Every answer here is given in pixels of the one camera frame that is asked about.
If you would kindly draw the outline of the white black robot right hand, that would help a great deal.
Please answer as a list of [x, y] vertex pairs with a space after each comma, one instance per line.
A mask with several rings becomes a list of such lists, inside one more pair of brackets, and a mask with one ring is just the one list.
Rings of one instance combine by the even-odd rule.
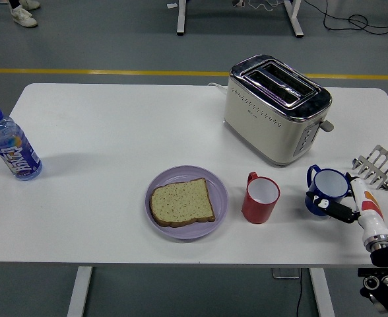
[[328, 215], [345, 223], [358, 221], [363, 228], [363, 244], [388, 244], [388, 227], [377, 200], [366, 183], [349, 173], [311, 166], [307, 172], [305, 203], [315, 215]]

